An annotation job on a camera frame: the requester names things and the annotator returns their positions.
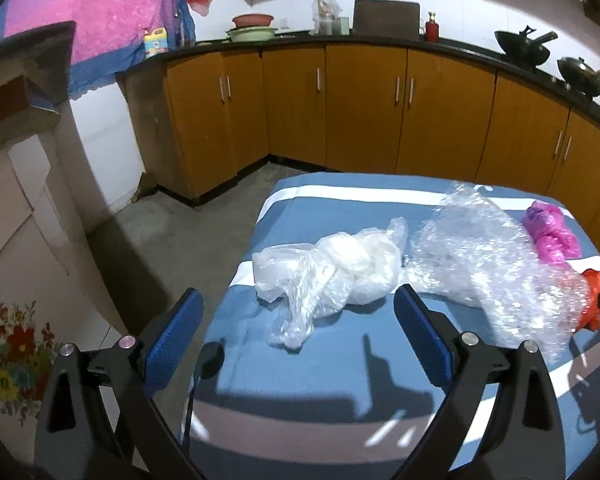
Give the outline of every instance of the silver handle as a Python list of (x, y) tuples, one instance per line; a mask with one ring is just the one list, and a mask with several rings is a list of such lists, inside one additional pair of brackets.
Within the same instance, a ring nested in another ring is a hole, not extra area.
[(560, 135), (558, 136), (558, 142), (555, 143), (555, 150), (554, 150), (554, 156), (556, 156), (558, 154), (558, 151), (560, 150), (560, 143), (562, 142), (562, 135), (564, 134), (564, 132), (560, 132)]
[(569, 137), (569, 142), (567, 142), (567, 149), (564, 150), (564, 160), (567, 160), (567, 156), (569, 155), (569, 150), (571, 149), (571, 141), (573, 140), (573, 137)]

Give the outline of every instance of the black wok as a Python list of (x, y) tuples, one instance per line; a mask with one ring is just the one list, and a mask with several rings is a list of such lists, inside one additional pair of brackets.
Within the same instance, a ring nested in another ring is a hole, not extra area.
[(525, 30), (521, 30), (518, 34), (506, 30), (498, 30), (495, 34), (498, 44), (511, 59), (538, 66), (549, 59), (550, 52), (543, 43), (555, 40), (558, 35), (555, 32), (548, 32), (535, 40), (530, 40), (527, 36), (535, 31), (527, 25)]
[(558, 60), (558, 70), (572, 88), (589, 97), (600, 95), (600, 70), (593, 70), (581, 57), (563, 57)]

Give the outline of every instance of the bottle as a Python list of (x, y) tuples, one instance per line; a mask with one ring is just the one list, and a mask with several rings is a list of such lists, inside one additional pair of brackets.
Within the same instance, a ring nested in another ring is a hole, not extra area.
[(436, 13), (429, 11), (429, 21), (425, 24), (424, 38), (437, 41), (440, 37), (440, 26), (436, 23)]

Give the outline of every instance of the floral decoration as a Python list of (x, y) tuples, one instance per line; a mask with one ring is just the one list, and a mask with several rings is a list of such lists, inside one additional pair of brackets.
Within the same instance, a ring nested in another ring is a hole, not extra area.
[(36, 332), (35, 307), (35, 301), (11, 307), (0, 301), (0, 412), (21, 425), (28, 416), (38, 418), (60, 347), (49, 323)]

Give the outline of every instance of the blue tablecloth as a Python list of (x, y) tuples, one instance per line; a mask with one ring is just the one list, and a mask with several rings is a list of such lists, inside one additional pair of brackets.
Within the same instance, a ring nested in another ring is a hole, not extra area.
[[(520, 219), (534, 199), (503, 187), (477, 187)], [(352, 306), (322, 320), (301, 351), (267, 344), (277, 313), (259, 302), (251, 255), (265, 247), (316, 243), (345, 231), (384, 228), (403, 216), (410, 234), (430, 218), (448, 180), (414, 176), (315, 173), (280, 181), (265, 202), (249, 251), (218, 307), (205, 342), (222, 342), (224, 364), (203, 380), (193, 403), (190, 453), (209, 480), (389, 479), (413, 450), (444, 393), (429, 383), (395, 319), (393, 297)], [(600, 270), (600, 256), (571, 217), (583, 257), (578, 271)], [(456, 327), (493, 335), (484, 313), (425, 297)], [(549, 366), (558, 396), (568, 475), (600, 437), (600, 330), (578, 332)], [(454, 466), (473, 457), (491, 413), (488, 385)]]

